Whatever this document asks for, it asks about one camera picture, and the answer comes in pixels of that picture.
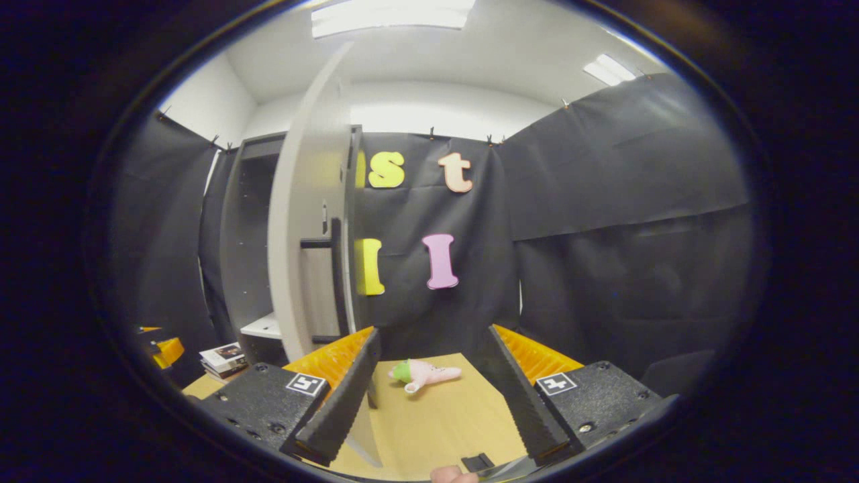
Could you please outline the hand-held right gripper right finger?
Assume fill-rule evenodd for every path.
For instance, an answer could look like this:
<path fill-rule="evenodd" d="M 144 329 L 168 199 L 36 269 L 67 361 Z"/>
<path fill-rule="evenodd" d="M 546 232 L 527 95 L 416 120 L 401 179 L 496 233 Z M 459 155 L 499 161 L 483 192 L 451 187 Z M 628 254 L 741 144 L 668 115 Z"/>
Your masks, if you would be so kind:
<path fill-rule="evenodd" d="M 662 396 L 616 364 L 584 365 L 498 325 L 485 335 L 485 379 L 539 466 L 608 446 L 665 411 Z"/>

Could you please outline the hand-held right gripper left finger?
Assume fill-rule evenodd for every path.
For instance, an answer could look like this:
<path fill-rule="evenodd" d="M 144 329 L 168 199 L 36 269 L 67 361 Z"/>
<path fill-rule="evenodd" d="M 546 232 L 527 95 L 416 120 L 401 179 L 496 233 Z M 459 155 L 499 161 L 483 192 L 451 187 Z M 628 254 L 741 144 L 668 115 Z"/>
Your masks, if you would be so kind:
<path fill-rule="evenodd" d="M 359 414 L 380 352 L 378 331 L 364 328 L 283 367 L 255 364 L 198 404 L 257 446 L 328 466 Z"/>

